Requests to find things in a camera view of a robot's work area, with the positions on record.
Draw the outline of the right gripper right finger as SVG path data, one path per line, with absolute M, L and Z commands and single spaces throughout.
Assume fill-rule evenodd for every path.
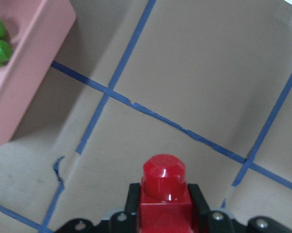
M 194 233 L 292 233 L 292 229 L 266 216 L 255 216 L 241 224 L 223 209 L 211 209 L 197 184 L 187 185 L 192 210 Z

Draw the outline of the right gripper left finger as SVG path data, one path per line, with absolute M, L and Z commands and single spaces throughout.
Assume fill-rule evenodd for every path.
M 137 233 L 138 204 L 140 199 L 139 183 L 129 185 L 124 210 L 113 213 L 110 217 L 94 225 L 85 218 L 75 218 L 56 230 L 57 233 Z

